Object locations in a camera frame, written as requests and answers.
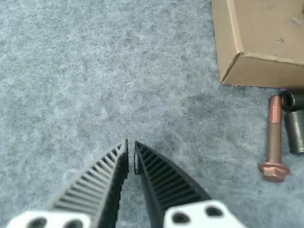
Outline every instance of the copper bolt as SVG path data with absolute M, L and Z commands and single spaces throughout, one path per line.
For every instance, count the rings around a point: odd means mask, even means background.
M 266 181 L 283 182 L 290 173 L 289 168 L 282 164 L 281 142 L 282 101 L 280 96 L 272 96 L 269 100 L 267 161 L 258 165 Z

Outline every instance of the black metal sleeve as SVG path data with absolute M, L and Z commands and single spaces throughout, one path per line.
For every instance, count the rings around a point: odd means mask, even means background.
M 280 96 L 285 111 L 304 109 L 304 89 L 285 90 Z
M 304 154 L 304 110 L 287 114 L 285 124 L 290 153 Z

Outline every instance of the carpet floor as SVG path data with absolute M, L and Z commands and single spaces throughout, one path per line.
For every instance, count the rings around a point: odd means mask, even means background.
M 2 0 L 0 226 L 127 138 L 170 158 L 249 228 L 304 224 L 304 166 L 262 180 L 268 99 L 219 83 L 210 0 Z M 132 172 L 118 228 L 149 227 Z

